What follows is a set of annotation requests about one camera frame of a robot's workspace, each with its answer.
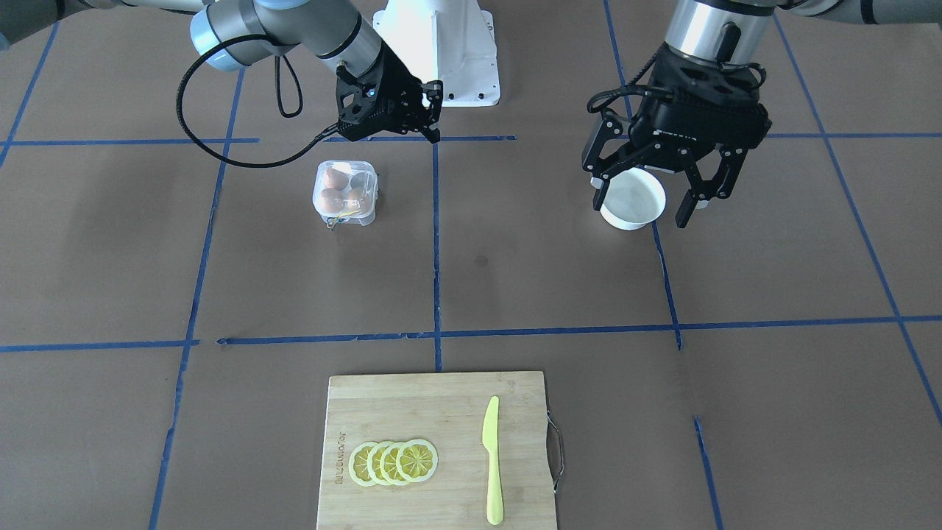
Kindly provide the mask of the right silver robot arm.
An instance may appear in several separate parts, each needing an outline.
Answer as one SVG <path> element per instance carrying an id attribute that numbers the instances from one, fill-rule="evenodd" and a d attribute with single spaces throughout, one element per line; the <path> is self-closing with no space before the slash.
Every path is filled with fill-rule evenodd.
<path id="1" fill-rule="evenodd" d="M 384 131 L 440 141 L 443 83 L 415 77 L 350 1 L 125 1 L 124 6 L 191 17 L 194 48 L 221 71 L 246 69 L 298 46 L 307 49 L 336 75 L 336 132 L 348 141 Z"/>

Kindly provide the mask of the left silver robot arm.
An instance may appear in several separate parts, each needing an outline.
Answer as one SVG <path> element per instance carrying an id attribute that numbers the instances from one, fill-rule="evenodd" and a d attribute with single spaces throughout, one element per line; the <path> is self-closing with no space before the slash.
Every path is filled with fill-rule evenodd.
<path id="1" fill-rule="evenodd" d="M 638 74 L 592 95 L 598 115 L 581 156 L 601 211 L 615 178 L 635 167 L 682 172 L 674 222 L 700 202 L 730 198 L 747 155 L 771 129 L 754 54 L 777 11 L 860 26 L 939 24 L 938 1 L 679 1 L 663 41 Z"/>

